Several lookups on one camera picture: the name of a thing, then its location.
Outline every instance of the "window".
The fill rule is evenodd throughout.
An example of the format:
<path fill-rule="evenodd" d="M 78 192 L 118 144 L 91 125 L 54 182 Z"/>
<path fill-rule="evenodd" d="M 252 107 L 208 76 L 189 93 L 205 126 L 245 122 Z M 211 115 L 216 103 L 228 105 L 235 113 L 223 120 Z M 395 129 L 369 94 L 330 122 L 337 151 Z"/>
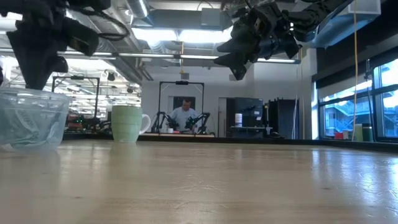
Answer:
<path fill-rule="evenodd" d="M 369 80 L 364 83 L 360 83 L 356 85 L 356 92 L 358 93 L 363 93 L 368 90 L 368 87 L 372 87 L 372 80 Z M 355 87 L 351 87 L 349 89 L 343 90 L 341 92 L 335 93 L 333 95 L 327 96 L 323 99 L 324 102 L 330 101 L 330 100 L 335 100 L 335 99 L 341 99 L 347 96 L 354 96 L 355 93 Z"/>
<path fill-rule="evenodd" d="M 398 137 L 398 90 L 382 94 L 384 136 Z"/>
<path fill-rule="evenodd" d="M 356 86 L 356 124 L 372 126 L 371 134 L 377 141 L 398 141 L 398 59 L 376 67 L 369 77 L 372 80 Z M 355 88 L 329 95 L 334 88 L 338 91 L 344 89 L 343 86 L 350 87 L 351 82 L 352 79 L 329 86 L 328 96 L 320 99 L 321 138 L 353 130 Z"/>
<path fill-rule="evenodd" d="M 398 84 L 398 59 L 380 66 L 381 86 Z"/>
<path fill-rule="evenodd" d="M 354 123 L 354 100 L 325 105 L 325 135 L 352 131 Z M 356 124 L 369 124 L 369 101 L 367 97 L 356 102 Z"/>

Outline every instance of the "person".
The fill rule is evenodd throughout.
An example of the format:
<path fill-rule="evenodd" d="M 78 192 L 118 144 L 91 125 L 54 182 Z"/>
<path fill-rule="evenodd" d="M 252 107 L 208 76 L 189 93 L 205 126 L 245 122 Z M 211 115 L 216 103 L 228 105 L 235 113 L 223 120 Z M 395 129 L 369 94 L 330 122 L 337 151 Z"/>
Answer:
<path fill-rule="evenodd" d="M 198 115 L 197 112 L 191 108 L 191 101 L 189 99 L 184 99 L 182 101 L 182 106 L 175 108 L 169 116 L 178 123 L 177 131 L 189 131 L 189 129 L 185 128 L 188 118 L 196 118 Z"/>

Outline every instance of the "white wall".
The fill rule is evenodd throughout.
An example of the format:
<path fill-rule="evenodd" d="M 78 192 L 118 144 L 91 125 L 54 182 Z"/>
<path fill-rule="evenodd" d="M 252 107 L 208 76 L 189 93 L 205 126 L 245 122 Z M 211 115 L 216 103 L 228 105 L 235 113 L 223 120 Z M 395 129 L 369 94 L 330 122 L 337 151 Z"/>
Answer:
<path fill-rule="evenodd" d="M 318 97 L 312 83 L 312 75 L 317 73 L 317 50 L 307 49 L 302 63 L 298 66 L 300 82 L 300 137 L 316 139 L 318 136 Z"/>
<path fill-rule="evenodd" d="M 294 99 L 297 89 L 297 67 L 292 64 L 257 63 L 248 70 L 245 78 L 238 82 L 229 80 L 231 74 L 228 68 L 189 67 L 184 72 L 190 73 L 190 82 L 205 83 L 204 112 L 210 112 L 213 119 L 208 120 L 210 131 L 218 132 L 218 98 L 250 97 L 260 98 L 264 102 L 274 98 Z M 158 110 L 159 81 L 180 80 L 180 68 L 147 68 L 155 79 L 144 82 L 142 86 L 142 109 L 150 117 Z M 167 111 L 170 96 L 196 97 L 197 111 L 201 108 L 201 94 L 193 86 L 170 85 L 161 94 L 161 111 Z"/>

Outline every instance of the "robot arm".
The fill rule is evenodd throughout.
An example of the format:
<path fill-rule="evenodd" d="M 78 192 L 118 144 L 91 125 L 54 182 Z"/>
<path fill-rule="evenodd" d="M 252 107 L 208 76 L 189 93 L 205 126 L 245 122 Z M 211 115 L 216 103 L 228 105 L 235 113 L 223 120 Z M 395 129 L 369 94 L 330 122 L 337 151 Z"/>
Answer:
<path fill-rule="evenodd" d="M 280 11 L 269 2 L 240 11 L 231 32 L 232 39 L 220 45 L 219 52 L 229 53 L 214 63 L 229 67 L 237 80 L 247 72 L 247 63 L 259 58 L 270 59 L 285 52 L 294 57 L 301 46 L 296 40 L 309 42 L 353 0 L 303 0 L 312 4 L 301 12 Z"/>
<path fill-rule="evenodd" d="M 26 88 L 42 90 L 52 72 L 68 72 L 67 61 L 58 51 L 71 47 L 92 56 L 99 38 L 121 40 L 129 29 L 102 10 L 111 7 L 111 0 L 0 0 L 0 15 L 22 14 L 17 30 L 7 32 L 12 49 L 26 82 Z M 125 34 L 98 34 L 95 30 L 66 17 L 67 9 L 87 16 L 100 16 L 125 30 Z"/>
<path fill-rule="evenodd" d="M 169 115 L 167 115 L 165 112 L 158 112 L 156 114 L 156 120 L 154 125 L 151 127 L 151 132 L 152 133 L 159 133 L 159 131 L 162 129 L 164 120 L 167 120 L 169 122 L 169 127 L 172 129 L 176 129 L 179 125 L 177 122 L 175 122 Z"/>
<path fill-rule="evenodd" d="M 210 113 L 202 113 L 196 118 L 188 118 L 187 122 L 185 123 L 185 128 L 192 130 L 197 122 L 203 120 L 202 125 L 199 127 L 199 134 L 206 134 L 206 123 L 209 117 Z"/>

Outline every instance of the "table surface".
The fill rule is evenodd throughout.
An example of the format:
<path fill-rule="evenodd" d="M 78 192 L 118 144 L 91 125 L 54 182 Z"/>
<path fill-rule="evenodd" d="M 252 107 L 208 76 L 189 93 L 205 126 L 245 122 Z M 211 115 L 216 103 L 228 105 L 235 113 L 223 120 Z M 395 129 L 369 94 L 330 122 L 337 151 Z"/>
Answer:
<path fill-rule="evenodd" d="M 65 141 L 0 153 L 0 221 L 398 223 L 398 157 L 318 146 Z"/>

